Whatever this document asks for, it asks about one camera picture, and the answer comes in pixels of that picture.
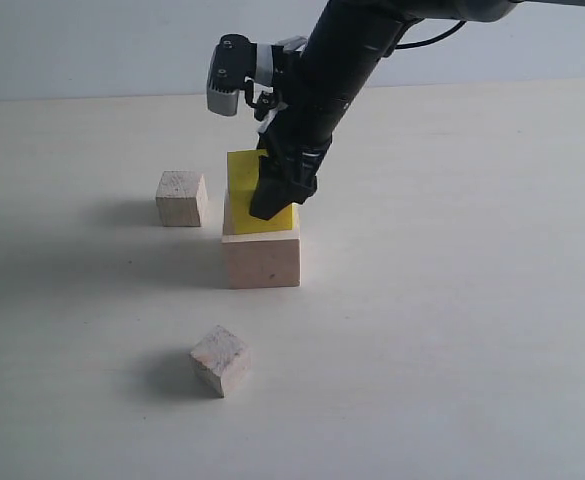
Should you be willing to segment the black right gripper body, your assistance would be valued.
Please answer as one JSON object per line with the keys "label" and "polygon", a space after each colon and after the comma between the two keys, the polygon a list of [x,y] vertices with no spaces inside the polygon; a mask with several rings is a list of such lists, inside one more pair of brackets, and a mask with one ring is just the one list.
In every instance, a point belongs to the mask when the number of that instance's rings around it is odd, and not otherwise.
{"label": "black right gripper body", "polygon": [[264,129],[258,147],[259,188],[316,188],[333,133],[352,103],[352,93],[300,89],[258,96],[255,117]]}

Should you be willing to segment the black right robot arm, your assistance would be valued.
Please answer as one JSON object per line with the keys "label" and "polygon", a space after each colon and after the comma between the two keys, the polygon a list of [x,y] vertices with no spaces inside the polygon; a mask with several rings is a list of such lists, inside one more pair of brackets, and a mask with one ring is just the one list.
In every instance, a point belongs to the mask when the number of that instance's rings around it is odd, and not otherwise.
{"label": "black right robot arm", "polygon": [[272,91],[255,116],[266,121],[249,212],[269,220],[317,190],[333,133],[379,62],[425,19],[494,22],[511,1],[330,1],[302,51],[277,48]]}

